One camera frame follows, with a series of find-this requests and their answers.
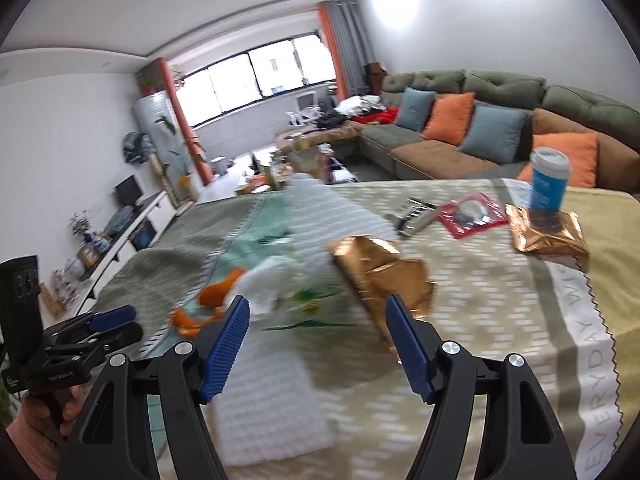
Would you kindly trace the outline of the pink sleeved left forearm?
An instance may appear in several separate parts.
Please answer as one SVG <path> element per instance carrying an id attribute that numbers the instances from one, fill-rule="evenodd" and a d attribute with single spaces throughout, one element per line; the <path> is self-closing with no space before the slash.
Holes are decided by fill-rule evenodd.
<path id="1" fill-rule="evenodd" d="M 18 452 L 39 479 L 55 479 L 60 463 L 60 449 L 43 433 L 48 418 L 47 408 L 37 408 L 32 414 L 24 408 L 8 428 Z"/>

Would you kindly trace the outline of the person's left hand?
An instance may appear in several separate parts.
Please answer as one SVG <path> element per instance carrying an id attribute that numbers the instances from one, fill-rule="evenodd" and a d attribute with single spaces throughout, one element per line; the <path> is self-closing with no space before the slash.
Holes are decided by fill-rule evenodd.
<path id="1" fill-rule="evenodd" d="M 25 416 L 29 426 L 50 440 L 68 437 L 73 430 L 75 420 L 78 417 L 85 402 L 85 391 L 81 386 L 73 386 L 68 389 L 70 396 L 62 406 L 63 421 L 56 426 L 51 420 L 50 410 L 36 396 L 27 393 L 22 402 L 21 414 Z"/>

